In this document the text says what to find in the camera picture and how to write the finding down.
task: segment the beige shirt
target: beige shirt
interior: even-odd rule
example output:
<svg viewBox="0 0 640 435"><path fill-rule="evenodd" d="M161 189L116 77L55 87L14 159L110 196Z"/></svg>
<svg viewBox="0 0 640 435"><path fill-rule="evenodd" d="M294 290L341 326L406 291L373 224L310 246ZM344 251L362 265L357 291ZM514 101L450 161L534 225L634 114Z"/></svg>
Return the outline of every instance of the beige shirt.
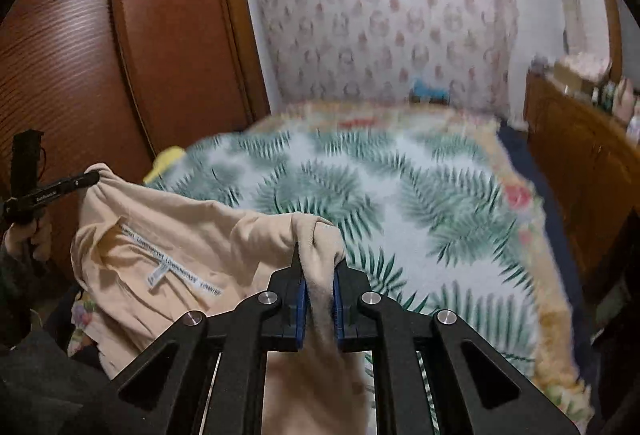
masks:
<svg viewBox="0 0 640 435"><path fill-rule="evenodd" d="M89 169L99 170L100 182L81 195L71 260L97 304L86 333L111 378L185 312L220 314L265 290L298 242L311 305L305 346L269 355L262 432L364 433L360 358L339 353L334 339L332 282L343 258L336 227L300 212L265 215L159 192L104 164ZM160 267L153 249L205 288L172 271L151 288L147 279Z"/></svg>

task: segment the pink patterned wallpaper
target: pink patterned wallpaper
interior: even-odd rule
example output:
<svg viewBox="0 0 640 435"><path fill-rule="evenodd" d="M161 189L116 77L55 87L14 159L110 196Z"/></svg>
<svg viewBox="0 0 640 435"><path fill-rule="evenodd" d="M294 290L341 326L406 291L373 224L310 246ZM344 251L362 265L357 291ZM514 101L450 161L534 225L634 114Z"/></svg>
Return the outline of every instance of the pink patterned wallpaper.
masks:
<svg viewBox="0 0 640 435"><path fill-rule="evenodd" d="M453 105L509 115L515 0L259 0L285 103L408 97L416 78Z"/></svg>

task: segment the floral bedding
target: floral bedding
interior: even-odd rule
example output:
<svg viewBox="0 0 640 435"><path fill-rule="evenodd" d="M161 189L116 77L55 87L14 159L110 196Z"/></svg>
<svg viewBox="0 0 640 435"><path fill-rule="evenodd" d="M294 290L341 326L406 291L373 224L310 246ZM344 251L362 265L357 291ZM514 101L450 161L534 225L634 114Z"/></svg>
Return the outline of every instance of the floral bedding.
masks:
<svg viewBox="0 0 640 435"><path fill-rule="evenodd" d="M457 312L583 431L590 391L577 378L542 202L496 130L448 108L299 105L199 141L149 186L324 216L374 290L412 311ZM368 355L366 371L372 392Z"/></svg>

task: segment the brown wooden wardrobe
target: brown wooden wardrobe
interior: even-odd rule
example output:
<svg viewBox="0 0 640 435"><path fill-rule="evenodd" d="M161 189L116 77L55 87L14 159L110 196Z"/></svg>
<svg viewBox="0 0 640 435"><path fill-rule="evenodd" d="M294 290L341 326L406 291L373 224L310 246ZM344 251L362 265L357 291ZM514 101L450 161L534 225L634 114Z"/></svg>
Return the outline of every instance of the brown wooden wardrobe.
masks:
<svg viewBox="0 0 640 435"><path fill-rule="evenodd" d="M140 182L163 149L268 115L251 28L246 0L17 0L0 26L1 196L28 128L45 132L43 183L96 162ZM51 208L67 274L77 205Z"/></svg>

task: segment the clothing label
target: clothing label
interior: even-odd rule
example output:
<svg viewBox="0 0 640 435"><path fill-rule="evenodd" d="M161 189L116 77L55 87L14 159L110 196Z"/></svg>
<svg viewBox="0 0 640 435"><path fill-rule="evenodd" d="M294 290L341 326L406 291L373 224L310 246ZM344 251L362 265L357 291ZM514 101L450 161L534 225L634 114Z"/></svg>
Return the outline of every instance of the clothing label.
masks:
<svg viewBox="0 0 640 435"><path fill-rule="evenodd" d="M127 225L120 224L120 228L125 235L134 240L140 247L143 247L151 253L151 256L160 264L159 267L146 277L146 283L149 287L154 288L158 282L164 277L164 275L171 271L181 280L186 281L193 285L196 289L204 290L213 296L219 296L222 294L222 290L214 287L212 284L204 281L199 276L193 274L193 272L185 269L177 261L170 256L160 251L155 245L152 245L138 233L132 231Z"/></svg>

